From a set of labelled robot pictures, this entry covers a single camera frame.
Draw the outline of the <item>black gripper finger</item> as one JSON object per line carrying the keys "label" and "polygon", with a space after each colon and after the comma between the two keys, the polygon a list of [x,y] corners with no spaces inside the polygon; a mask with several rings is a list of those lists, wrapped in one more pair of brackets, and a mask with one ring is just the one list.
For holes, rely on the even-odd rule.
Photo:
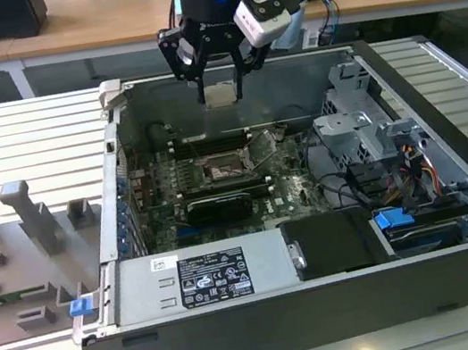
{"label": "black gripper finger", "polygon": [[184,36],[182,28],[160,29],[156,36],[157,45],[175,79],[196,83],[197,101],[204,104],[204,68],[196,61],[196,48]]}
{"label": "black gripper finger", "polygon": [[252,46],[247,57],[243,58],[240,48],[236,47],[230,51],[230,56],[234,64],[233,80],[236,90],[235,96],[237,99],[240,99],[243,96],[244,77],[251,71],[258,71],[263,67],[263,49]]}

